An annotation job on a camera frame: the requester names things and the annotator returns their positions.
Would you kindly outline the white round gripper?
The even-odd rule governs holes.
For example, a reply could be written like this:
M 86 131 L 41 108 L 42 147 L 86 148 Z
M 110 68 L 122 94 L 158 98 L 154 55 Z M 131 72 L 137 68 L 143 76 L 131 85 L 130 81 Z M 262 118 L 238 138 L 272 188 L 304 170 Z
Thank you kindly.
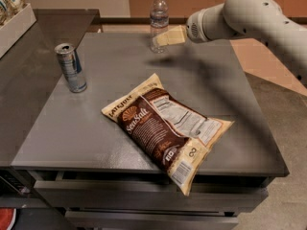
M 195 43 L 209 42 L 210 38 L 205 33 L 204 16 L 207 9 L 194 12 L 186 22 L 186 28 L 182 25 L 176 26 L 167 32 L 158 34 L 153 38 L 155 47 L 168 46 L 184 43 L 187 36 Z

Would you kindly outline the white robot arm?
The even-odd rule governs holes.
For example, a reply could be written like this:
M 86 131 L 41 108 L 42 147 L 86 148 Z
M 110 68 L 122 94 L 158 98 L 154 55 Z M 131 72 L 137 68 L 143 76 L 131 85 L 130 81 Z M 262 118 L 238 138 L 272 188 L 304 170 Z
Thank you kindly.
M 185 26 L 156 35 L 153 45 L 241 38 L 261 42 L 307 85 L 307 29 L 286 17 L 273 0 L 225 0 L 193 13 Z

